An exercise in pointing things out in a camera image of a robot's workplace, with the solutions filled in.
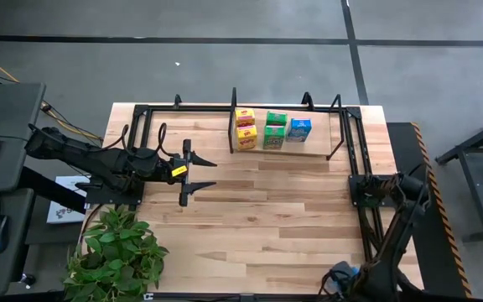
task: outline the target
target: yellow box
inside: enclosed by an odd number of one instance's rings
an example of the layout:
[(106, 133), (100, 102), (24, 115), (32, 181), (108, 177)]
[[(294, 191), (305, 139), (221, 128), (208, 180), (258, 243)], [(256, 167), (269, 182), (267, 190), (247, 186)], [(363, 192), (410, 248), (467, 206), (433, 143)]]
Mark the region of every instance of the yellow box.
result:
[(255, 124), (255, 112), (252, 109), (236, 110), (236, 127), (246, 127)]
[(257, 145), (257, 126), (236, 128), (238, 137), (238, 150), (254, 148)]

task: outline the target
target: blue box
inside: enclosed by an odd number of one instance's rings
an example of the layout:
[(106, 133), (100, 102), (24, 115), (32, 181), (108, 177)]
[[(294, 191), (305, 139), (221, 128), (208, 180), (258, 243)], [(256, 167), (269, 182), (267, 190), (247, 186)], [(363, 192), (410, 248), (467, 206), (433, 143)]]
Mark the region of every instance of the blue box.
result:
[(286, 134), (286, 141), (302, 143), (309, 136), (310, 129), (312, 129), (310, 118), (292, 118)]

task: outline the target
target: white paper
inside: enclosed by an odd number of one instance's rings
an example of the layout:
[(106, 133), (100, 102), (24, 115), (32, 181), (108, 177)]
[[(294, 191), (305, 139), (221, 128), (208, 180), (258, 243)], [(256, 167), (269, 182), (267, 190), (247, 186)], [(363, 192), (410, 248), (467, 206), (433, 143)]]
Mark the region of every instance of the white paper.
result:
[[(66, 189), (73, 190), (75, 193), (86, 196), (87, 193), (83, 190), (79, 190), (75, 184), (88, 183), (89, 179), (83, 175), (79, 176), (57, 176), (55, 182), (64, 186)], [(73, 211), (69, 208), (65, 208), (55, 201), (51, 201), (49, 204), (47, 223), (71, 223), (81, 222), (85, 219), (85, 215), (80, 212)]]

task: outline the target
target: floor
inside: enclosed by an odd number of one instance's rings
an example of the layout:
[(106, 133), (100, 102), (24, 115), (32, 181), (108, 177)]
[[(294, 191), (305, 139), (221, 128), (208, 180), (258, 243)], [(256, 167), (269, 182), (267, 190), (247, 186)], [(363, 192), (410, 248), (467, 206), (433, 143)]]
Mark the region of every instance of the floor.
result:
[[(0, 0), (0, 34), (194, 38), (0, 42), (3, 68), (45, 82), (48, 102), (100, 135), (113, 102), (176, 93), (227, 102), (233, 86), (239, 102), (298, 103), (310, 91), (316, 103), (340, 93), (347, 104), (383, 105), (389, 122), (420, 125), (432, 159), (483, 126), (481, 0)], [(45, 117), (39, 124), (54, 125)], [(75, 173), (57, 162), (28, 165), (49, 177)], [(479, 231), (459, 165), (434, 167), (455, 236)], [(483, 242), (458, 244), (473, 294), (483, 298)], [(65, 249), (35, 247), (27, 264), (40, 279), (34, 290), (60, 288)]]

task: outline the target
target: potted plant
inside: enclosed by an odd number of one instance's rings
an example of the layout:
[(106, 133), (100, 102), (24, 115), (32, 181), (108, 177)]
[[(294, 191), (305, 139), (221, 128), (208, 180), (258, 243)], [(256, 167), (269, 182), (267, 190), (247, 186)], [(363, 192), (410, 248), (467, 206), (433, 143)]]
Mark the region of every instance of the potted plant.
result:
[(158, 245), (147, 222), (136, 221), (122, 206), (101, 212), (94, 222), (82, 236), (86, 254), (78, 244), (68, 259), (65, 300), (142, 301), (149, 284), (158, 288), (169, 251)]

